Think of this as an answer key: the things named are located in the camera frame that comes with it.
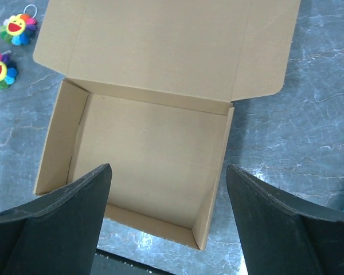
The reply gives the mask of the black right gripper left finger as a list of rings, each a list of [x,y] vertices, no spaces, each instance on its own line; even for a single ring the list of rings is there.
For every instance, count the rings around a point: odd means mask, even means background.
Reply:
[[[102,164],[0,212],[0,274],[90,274],[112,179]]]

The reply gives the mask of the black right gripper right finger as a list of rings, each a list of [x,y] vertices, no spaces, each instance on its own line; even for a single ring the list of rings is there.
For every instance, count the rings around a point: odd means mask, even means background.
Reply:
[[[248,274],[344,274],[344,211],[230,164],[226,185]]]

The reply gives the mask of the brown cardboard box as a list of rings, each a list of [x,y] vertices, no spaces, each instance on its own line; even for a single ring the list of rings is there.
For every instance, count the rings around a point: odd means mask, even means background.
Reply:
[[[34,192],[113,170],[105,216],[206,247],[233,102],[284,84],[299,1],[49,1],[34,61],[64,75]]]

